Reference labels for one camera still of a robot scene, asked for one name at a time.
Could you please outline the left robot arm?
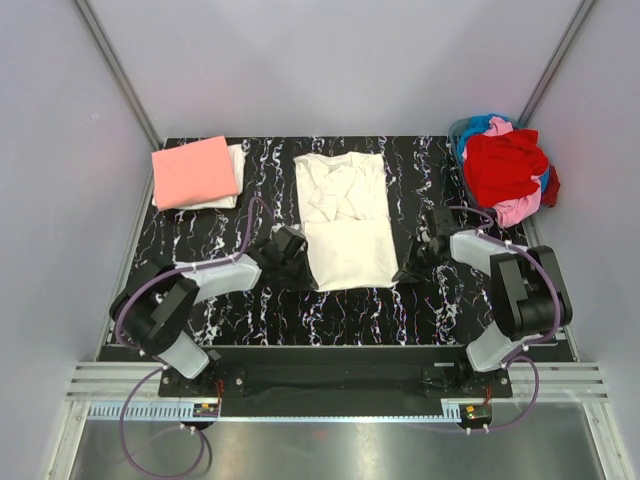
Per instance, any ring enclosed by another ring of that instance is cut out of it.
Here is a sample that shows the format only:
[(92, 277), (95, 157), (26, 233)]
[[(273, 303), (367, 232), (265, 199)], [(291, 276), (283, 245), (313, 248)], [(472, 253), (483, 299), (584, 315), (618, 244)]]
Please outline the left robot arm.
[(308, 242), (291, 226), (272, 230), (241, 252), (211, 261), (151, 261), (128, 281), (110, 306), (119, 337), (172, 367), (196, 396), (215, 386), (213, 359), (186, 333), (193, 307), (257, 286), (275, 290), (317, 288), (307, 257)]

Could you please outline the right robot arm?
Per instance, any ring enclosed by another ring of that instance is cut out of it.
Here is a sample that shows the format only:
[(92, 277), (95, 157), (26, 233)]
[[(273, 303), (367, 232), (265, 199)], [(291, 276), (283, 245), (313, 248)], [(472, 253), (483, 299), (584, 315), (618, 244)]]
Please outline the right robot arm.
[(550, 340), (572, 321), (573, 309), (554, 251), (525, 248), (491, 237), (493, 217), (464, 206), (427, 213), (426, 225), (411, 239), (396, 283), (423, 281), (446, 261), (466, 264), (491, 281), (493, 320), (467, 344), (436, 388), (476, 396), (529, 347)]

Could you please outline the cream white t shirt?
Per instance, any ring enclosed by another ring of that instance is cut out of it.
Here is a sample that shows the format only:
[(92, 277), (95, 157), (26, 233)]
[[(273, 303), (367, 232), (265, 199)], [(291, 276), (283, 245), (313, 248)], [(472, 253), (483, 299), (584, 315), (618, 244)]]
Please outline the cream white t shirt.
[(391, 288), (398, 271), (383, 156), (294, 159), (299, 216), (319, 292)]

